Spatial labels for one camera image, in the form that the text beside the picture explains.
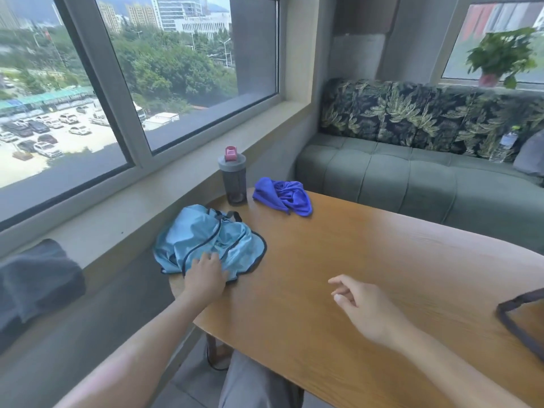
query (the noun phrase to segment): shaker bottle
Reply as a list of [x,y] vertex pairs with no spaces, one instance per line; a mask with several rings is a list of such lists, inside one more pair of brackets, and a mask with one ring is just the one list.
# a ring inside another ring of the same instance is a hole
[[221,156],[218,162],[223,173],[223,184],[225,185],[228,204],[239,206],[247,203],[245,156],[238,153],[234,146],[228,146],[225,149],[225,155]]

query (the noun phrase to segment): gray pants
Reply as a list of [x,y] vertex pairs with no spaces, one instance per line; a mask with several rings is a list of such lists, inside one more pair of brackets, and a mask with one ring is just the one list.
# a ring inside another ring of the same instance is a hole
[[219,408],[301,408],[303,396],[302,388],[235,351]]

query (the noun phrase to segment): potted plant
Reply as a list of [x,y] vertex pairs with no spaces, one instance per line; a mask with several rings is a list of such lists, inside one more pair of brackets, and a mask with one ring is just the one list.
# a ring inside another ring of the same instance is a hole
[[525,27],[502,33],[487,33],[480,45],[469,51],[468,73],[481,68],[480,86],[495,87],[504,78],[504,87],[516,88],[516,74],[536,67],[529,46],[536,30]]

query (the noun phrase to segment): water bottle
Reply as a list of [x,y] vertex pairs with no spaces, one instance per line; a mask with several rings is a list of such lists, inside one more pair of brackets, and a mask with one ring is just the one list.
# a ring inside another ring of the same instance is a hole
[[519,136],[520,132],[520,126],[513,126],[512,131],[508,134],[505,134],[502,139],[500,139],[500,143],[497,146],[497,148],[491,153],[491,156],[489,157],[490,162],[494,163],[502,163],[504,162],[504,159],[507,158],[508,154],[510,153],[510,149],[512,149],[514,143],[516,143],[516,140]]
[[227,193],[228,204],[231,206],[244,205],[248,201],[248,191],[245,184],[245,156],[236,151],[234,146],[225,149],[225,155],[218,160],[223,173],[223,184]]

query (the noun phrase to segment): tropical leaf pattern cushion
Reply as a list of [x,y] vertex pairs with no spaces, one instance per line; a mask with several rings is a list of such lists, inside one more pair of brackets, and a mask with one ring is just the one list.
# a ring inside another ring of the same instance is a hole
[[517,90],[333,79],[322,102],[323,133],[485,159],[515,124],[522,129],[509,162],[544,129],[544,97]]

